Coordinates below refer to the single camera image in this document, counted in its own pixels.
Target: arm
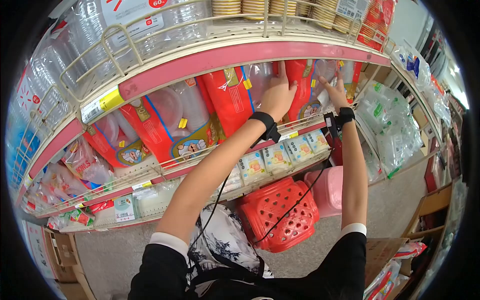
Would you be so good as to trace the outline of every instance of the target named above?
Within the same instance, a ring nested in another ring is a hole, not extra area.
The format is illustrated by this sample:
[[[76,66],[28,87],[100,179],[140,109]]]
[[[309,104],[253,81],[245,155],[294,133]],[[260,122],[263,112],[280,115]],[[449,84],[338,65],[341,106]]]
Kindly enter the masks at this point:
[[[337,113],[340,108],[349,107],[340,73],[336,87],[329,85],[323,77],[320,82],[330,95]],[[342,229],[352,223],[367,225],[368,179],[355,121],[343,125],[342,158]]]
[[[288,86],[285,63],[278,63],[279,76],[273,78],[262,98],[261,111],[278,122],[288,111],[297,90],[296,82]],[[187,244],[195,221],[214,190],[230,174],[248,148],[265,132],[259,120],[248,120],[231,137],[207,155],[182,181],[173,194],[156,228],[182,239]]]

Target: right hand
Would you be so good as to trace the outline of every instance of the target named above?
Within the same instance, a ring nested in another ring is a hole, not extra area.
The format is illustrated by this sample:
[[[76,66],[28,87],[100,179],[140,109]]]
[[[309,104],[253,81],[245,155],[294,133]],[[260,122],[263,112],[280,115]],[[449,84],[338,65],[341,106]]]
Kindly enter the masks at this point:
[[[345,88],[343,87],[342,73],[337,73],[338,79],[335,87],[331,86],[328,81],[322,76],[320,76],[319,80],[324,85],[325,90],[327,90],[328,95],[330,96],[330,101],[335,107],[336,113],[339,114],[340,108],[347,108],[350,107],[350,105],[348,104],[347,95],[345,94]]]

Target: left hand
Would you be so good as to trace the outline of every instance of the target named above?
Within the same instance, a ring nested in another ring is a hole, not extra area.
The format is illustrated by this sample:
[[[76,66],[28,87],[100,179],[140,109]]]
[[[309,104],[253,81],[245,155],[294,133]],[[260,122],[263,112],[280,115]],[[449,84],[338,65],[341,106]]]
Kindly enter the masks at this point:
[[[270,87],[262,97],[260,111],[269,114],[275,122],[278,122],[287,113],[292,105],[293,97],[297,91],[297,81],[288,85],[285,62],[278,62],[278,76],[272,78]]]

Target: store aisle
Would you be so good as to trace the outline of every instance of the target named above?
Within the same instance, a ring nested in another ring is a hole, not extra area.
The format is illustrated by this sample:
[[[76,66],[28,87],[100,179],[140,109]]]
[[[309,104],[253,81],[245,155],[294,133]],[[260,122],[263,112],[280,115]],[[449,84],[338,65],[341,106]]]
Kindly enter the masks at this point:
[[[420,159],[417,153],[412,161]],[[367,236],[398,237],[426,194],[427,162],[369,188]],[[97,300],[126,299],[155,223],[105,232],[77,233],[78,253]],[[281,253],[259,251],[275,277],[302,277],[316,269],[340,232],[340,216],[320,219],[315,234]]]

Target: green label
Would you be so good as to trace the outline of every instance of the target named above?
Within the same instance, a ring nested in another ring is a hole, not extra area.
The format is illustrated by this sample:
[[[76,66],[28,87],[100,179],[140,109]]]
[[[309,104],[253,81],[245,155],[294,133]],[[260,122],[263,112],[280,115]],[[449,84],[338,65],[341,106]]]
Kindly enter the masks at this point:
[[[377,108],[375,108],[375,110],[373,111],[373,116],[374,117],[378,117],[380,115],[380,113],[382,112],[382,110],[384,109],[382,104],[380,104],[380,102],[377,102]]]

